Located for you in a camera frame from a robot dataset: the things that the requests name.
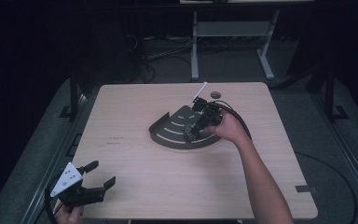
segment dark background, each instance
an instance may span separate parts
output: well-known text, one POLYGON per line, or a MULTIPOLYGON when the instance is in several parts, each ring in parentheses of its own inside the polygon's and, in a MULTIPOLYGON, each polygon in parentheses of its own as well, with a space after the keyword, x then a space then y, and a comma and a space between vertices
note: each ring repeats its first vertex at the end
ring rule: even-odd
MULTIPOLYGON (((93 1, 86 8, 111 7, 117 2, 131 1, 93 1)), ((128 54, 123 34, 161 38, 191 34, 191 13, 180 12, 182 16, 175 20, 170 13, 174 11, 144 11, 144 29, 139 29, 139 14, 129 18, 123 10, 102 10, 96 16, 71 1, 60 5, 41 0, 0 1, 0 190, 54 93, 71 73, 76 72, 83 91, 104 83, 131 82, 138 76, 134 66, 142 46, 141 52, 128 54), (68 13, 68 6, 75 9, 68 13), (112 71, 117 76, 107 75, 112 71)), ((358 104, 358 0, 321 0, 305 10, 283 10, 274 38, 288 36, 302 36, 292 76, 323 63, 333 68, 358 104), (290 20, 293 14, 304 12, 310 12, 309 16, 290 20)))

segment gray carpet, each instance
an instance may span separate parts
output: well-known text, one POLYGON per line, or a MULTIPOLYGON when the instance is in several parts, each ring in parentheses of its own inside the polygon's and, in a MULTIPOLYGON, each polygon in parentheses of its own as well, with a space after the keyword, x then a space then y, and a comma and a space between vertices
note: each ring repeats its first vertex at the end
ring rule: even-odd
MULTIPOLYGON (((228 43, 229 48, 214 53, 200 54, 200 80, 209 82, 262 81, 269 86, 286 80, 285 73, 293 56, 296 43, 274 42, 268 59, 276 78, 267 80, 256 58, 255 49, 260 42, 238 40, 228 43)), ((177 43, 151 40, 149 55, 177 46, 177 43)), ((150 62, 156 71, 151 83, 190 81, 189 53, 150 62)), ((146 71, 151 78, 152 71, 146 71)), ((284 91, 271 91, 283 125, 300 163, 303 174, 312 187, 312 196, 319 215, 313 220, 296 220, 296 223, 358 223, 358 184, 353 177, 340 145, 319 105, 323 93, 311 95, 305 91, 307 78, 284 91)), ((138 78, 134 83, 142 83, 138 78)), ((45 116, 39 123, 24 150, 15 170, 0 194, 0 223, 33 223, 41 209, 38 200, 46 180, 57 174, 71 160, 67 156, 73 140, 83 132, 98 88, 80 102, 80 113, 73 122, 59 118, 62 109, 69 105, 69 83, 62 84, 52 99, 45 116)), ((358 159, 358 108, 345 87, 337 84, 336 103, 343 106, 350 119, 338 120, 335 127, 344 136, 358 159)), ((83 223, 126 223, 126 220, 84 220, 83 223)), ((46 213, 37 223, 48 223, 46 213)))

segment person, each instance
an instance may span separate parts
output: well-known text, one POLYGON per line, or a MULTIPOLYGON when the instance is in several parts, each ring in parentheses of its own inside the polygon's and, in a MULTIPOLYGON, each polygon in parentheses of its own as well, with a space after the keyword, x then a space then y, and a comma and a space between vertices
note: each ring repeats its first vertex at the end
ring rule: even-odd
POLYGON ((78 224, 83 216, 84 206, 71 208, 65 204, 58 206, 58 211, 55 214, 55 218, 58 224, 78 224))
MULTIPOLYGON (((240 152, 249 200, 256 222, 293 223, 289 206, 271 173, 258 155, 252 140, 233 115, 223 109, 220 111, 223 116, 220 125, 208 126, 204 131, 227 139, 240 152)), ((74 208, 71 214, 69 209, 64 207, 56 215, 58 223, 78 223, 81 214, 79 211, 74 208)))

